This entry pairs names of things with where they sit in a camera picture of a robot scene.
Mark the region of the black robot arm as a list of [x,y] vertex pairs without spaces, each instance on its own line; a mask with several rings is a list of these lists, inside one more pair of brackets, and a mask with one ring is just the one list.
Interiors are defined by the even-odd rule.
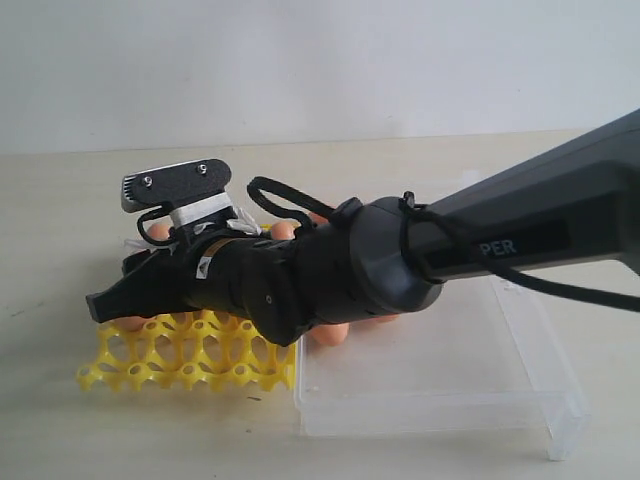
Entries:
[[247,187],[298,226],[277,240],[231,202],[229,166],[184,162],[126,176],[121,205],[146,238],[123,276],[87,297],[92,318],[212,310],[287,346],[311,328],[426,309],[445,282],[496,275],[565,299],[637,311],[635,296],[535,278],[550,266],[615,259],[639,267],[639,116],[629,113],[432,204],[411,192],[326,205],[281,182]]

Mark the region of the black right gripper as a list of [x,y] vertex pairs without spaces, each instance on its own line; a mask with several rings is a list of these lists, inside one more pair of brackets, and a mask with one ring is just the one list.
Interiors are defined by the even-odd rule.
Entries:
[[272,236],[218,236],[188,248],[142,249],[123,262],[123,278],[85,297],[90,317],[220,310],[250,320],[280,318],[280,242]]

